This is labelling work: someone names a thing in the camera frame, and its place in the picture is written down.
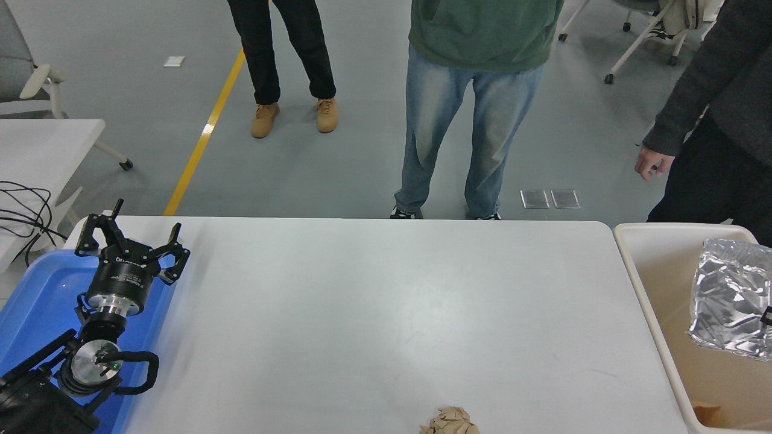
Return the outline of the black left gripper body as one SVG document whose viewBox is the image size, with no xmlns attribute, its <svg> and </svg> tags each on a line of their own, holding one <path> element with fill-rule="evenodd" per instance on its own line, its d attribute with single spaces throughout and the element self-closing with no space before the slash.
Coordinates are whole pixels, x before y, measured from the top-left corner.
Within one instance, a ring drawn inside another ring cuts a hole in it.
<svg viewBox="0 0 772 434">
<path fill-rule="evenodd" d="M 148 263 L 141 259 L 102 253 L 89 285 L 89 299 L 116 296 L 132 302 L 146 302 L 154 277 L 160 272 L 160 264 L 158 259 L 150 259 Z"/>
</svg>

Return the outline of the person's hand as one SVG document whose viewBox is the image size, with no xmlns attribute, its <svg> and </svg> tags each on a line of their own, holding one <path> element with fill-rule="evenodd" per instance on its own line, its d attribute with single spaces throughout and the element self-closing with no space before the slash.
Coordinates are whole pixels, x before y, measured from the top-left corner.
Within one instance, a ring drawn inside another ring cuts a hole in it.
<svg viewBox="0 0 772 434">
<path fill-rule="evenodd" d="M 649 182 L 653 178 L 664 176 L 672 167 L 674 159 L 674 156 L 655 152 L 642 145 L 634 170 L 645 182 Z"/>
</svg>

